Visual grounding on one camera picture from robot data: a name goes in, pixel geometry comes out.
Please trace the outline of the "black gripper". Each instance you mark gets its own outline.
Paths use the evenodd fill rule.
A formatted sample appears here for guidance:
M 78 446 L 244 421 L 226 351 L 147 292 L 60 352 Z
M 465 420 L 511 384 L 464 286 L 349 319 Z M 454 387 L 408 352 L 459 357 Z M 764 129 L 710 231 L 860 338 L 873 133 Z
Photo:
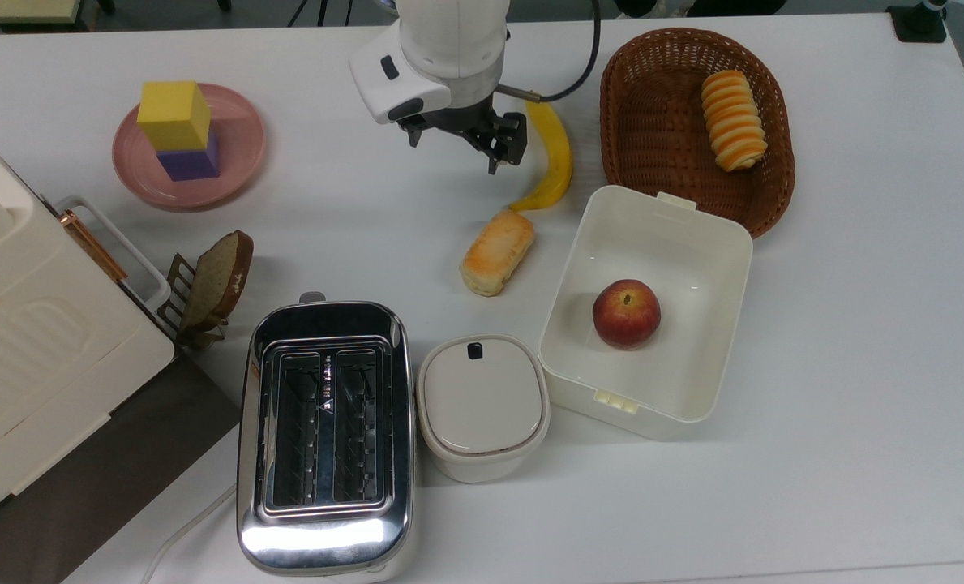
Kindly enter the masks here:
M 418 112 L 397 119 L 412 148 L 429 128 L 448 133 L 467 133 L 469 142 L 489 158 L 488 173 L 495 174 L 500 164 L 519 165 L 529 144 L 527 117 L 521 112 L 498 115 L 493 110 L 493 95 L 462 108 Z

